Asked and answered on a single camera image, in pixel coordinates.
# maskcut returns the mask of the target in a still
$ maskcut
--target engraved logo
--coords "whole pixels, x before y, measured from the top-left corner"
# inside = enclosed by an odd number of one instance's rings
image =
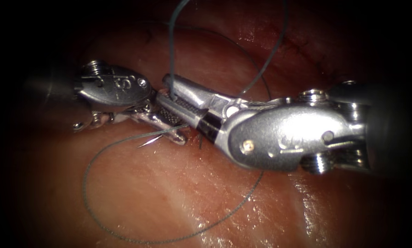
[[[115,87],[121,90],[130,89],[131,81],[128,79],[115,79]]]
[[[304,141],[302,138],[288,137],[283,135],[278,139],[278,145],[281,148],[280,153],[296,153],[303,152],[301,145]]]

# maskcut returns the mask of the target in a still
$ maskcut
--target screw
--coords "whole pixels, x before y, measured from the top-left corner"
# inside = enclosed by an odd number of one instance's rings
[[[243,141],[240,149],[241,149],[241,152],[245,155],[251,154],[253,152],[253,150],[255,149],[255,145],[253,143],[253,140]]]
[[[322,134],[322,139],[324,141],[331,141],[334,138],[334,133],[332,131],[327,131]]]
[[[355,85],[356,83],[357,82],[353,81],[353,80],[348,80],[348,81],[342,82],[343,85]]]
[[[325,92],[318,89],[306,90],[299,94],[299,100],[306,102],[324,101],[325,99]]]
[[[78,122],[73,125],[73,129],[75,132],[80,131],[83,128],[83,122]]]
[[[138,82],[138,85],[140,85],[141,88],[146,88],[146,86],[147,86],[146,80],[138,79],[137,82]]]

